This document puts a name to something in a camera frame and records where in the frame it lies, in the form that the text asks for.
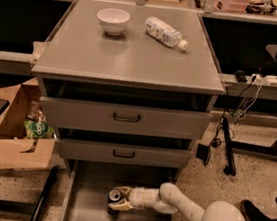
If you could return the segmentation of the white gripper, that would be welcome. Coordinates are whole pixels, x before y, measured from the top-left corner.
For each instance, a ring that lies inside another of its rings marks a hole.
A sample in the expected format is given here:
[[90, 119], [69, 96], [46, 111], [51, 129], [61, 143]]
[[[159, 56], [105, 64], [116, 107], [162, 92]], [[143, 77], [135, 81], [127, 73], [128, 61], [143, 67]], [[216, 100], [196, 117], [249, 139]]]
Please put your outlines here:
[[159, 202], [159, 190], [158, 188], [142, 188], [116, 186], [114, 190], [120, 192], [122, 197], [129, 198], [129, 200], [120, 200], [119, 202], [113, 202], [109, 204], [109, 208], [116, 211], [128, 211], [135, 209], [154, 209]]

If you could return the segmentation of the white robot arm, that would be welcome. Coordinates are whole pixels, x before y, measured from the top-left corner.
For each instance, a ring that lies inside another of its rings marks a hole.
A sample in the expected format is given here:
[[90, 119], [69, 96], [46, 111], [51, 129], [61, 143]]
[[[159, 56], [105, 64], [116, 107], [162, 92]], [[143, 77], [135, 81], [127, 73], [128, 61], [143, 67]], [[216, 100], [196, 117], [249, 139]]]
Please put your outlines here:
[[217, 201], [201, 208], [186, 197], [173, 183], [163, 183], [159, 188], [116, 186], [108, 194], [111, 211], [153, 209], [162, 214], [180, 212], [188, 221], [246, 221], [231, 203]]

